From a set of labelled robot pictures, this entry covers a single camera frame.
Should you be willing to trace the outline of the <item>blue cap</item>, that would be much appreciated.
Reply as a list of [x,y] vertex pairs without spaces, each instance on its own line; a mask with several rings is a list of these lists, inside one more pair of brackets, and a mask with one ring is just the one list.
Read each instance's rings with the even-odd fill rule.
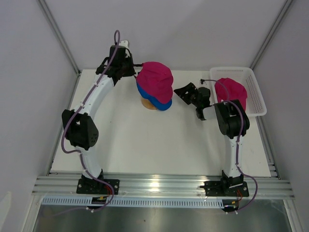
[[141,98],[148,99],[155,107],[158,108],[159,111],[166,111],[172,106],[172,99],[170,99],[167,103],[161,103],[157,98],[149,95],[145,90],[143,90],[139,84],[137,84],[137,89]]

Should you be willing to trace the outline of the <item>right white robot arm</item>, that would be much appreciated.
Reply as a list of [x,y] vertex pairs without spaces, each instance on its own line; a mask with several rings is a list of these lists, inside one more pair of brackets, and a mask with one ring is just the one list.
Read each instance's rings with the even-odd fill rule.
[[200,188],[208,197],[248,197],[248,185],[241,170],[242,143],[250,127],[249,118],[239,100],[211,104],[211,91],[189,83],[174,90],[186,104],[194,105],[201,121],[215,118],[225,138],[225,165],[219,181],[205,181]]

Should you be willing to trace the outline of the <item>pink cap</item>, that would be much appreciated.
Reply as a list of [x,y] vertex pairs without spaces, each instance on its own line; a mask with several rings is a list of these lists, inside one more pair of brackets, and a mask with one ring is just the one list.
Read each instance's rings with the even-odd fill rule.
[[240,83],[230,78],[220,78],[214,85],[217,101],[239,100],[242,108],[246,110],[247,90]]
[[173,96],[173,75],[169,67],[156,62],[145,62],[138,73],[136,83],[161,103],[167,103]]

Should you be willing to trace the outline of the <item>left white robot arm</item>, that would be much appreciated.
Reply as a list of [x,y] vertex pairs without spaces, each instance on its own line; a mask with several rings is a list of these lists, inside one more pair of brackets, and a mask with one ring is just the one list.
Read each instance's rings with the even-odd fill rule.
[[103,191],[104,175],[98,164],[95,145],[99,131],[95,115],[104,98],[123,77],[135,75],[136,65],[129,50],[129,42],[121,41],[110,47],[110,54],[96,69],[93,84],[81,102],[62,113],[63,135],[61,149],[66,154],[78,153],[83,168],[82,180],[97,194]]

